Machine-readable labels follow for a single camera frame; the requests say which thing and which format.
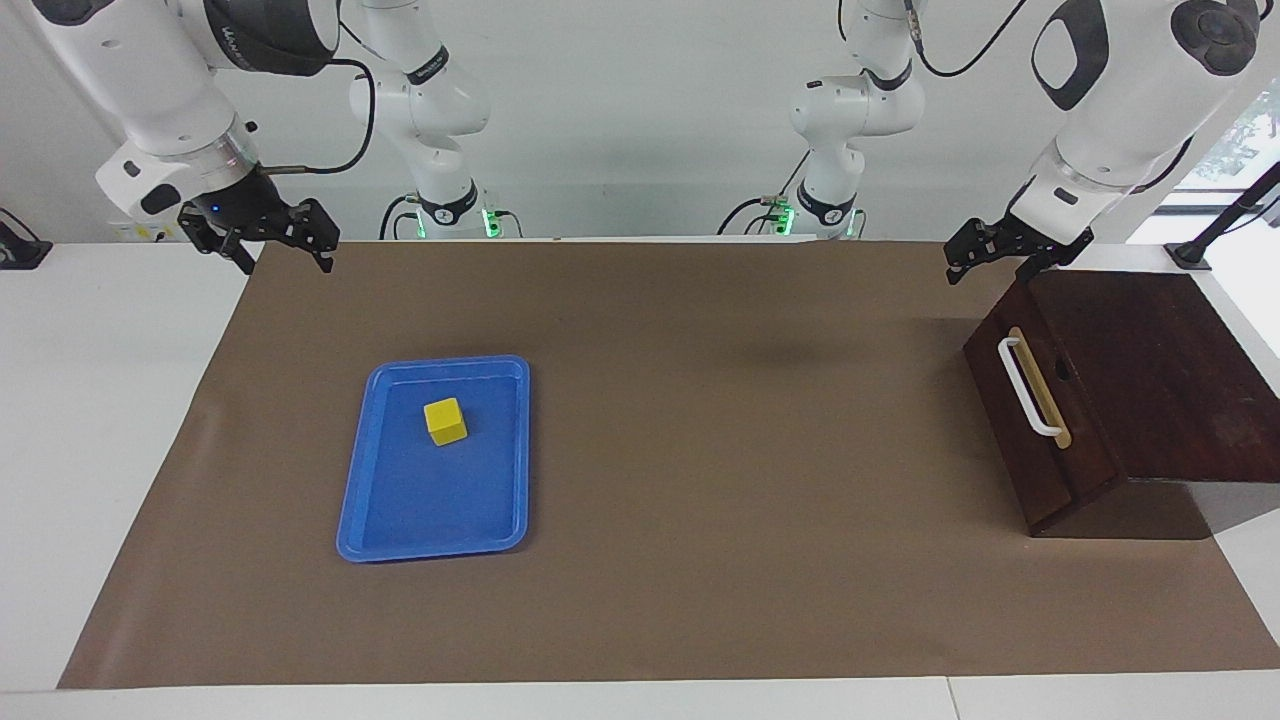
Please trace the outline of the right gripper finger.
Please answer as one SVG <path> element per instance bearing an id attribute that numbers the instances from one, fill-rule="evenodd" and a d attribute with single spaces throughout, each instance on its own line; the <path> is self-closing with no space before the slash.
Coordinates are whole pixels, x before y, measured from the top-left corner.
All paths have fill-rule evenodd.
<path id="1" fill-rule="evenodd" d="M 234 232 L 219 234 L 193 202 L 184 202 L 178 211 L 178 225 L 201 254 L 218 255 L 233 263 L 244 275 L 251 275 L 256 260 Z"/>
<path id="2" fill-rule="evenodd" d="M 339 242 L 339 227 L 316 199 L 285 209 L 283 243 L 308 254 L 323 273 L 332 273 Z"/>

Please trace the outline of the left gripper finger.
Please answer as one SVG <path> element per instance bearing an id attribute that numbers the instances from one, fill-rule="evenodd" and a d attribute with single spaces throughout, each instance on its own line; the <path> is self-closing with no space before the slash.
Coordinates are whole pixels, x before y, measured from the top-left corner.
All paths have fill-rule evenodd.
<path id="1" fill-rule="evenodd" d="M 969 270 L 1006 258 L 1011 250 L 1012 241 L 1000 222 L 987 224 L 972 218 L 943 243 L 946 279 L 956 286 Z"/>
<path id="2" fill-rule="evenodd" d="M 1069 258 L 1062 259 L 1062 251 L 1064 249 L 1042 249 L 1032 254 L 1015 270 L 1015 282 L 1025 284 L 1042 272 L 1068 265 Z"/>

